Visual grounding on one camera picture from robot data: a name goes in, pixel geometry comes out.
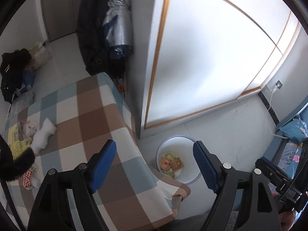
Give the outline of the right hand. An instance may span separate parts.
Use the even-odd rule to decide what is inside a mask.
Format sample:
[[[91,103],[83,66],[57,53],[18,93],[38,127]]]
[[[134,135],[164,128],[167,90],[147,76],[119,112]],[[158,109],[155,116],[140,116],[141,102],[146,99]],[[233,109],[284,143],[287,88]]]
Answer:
[[[271,194],[274,198],[276,207],[280,209],[280,203],[278,203],[276,199],[280,194],[276,191],[272,191]],[[297,212],[295,209],[292,209],[291,211],[284,211],[279,214],[280,225],[281,225],[282,231],[289,231],[292,228],[292,226],[295,223],[296,214]]]

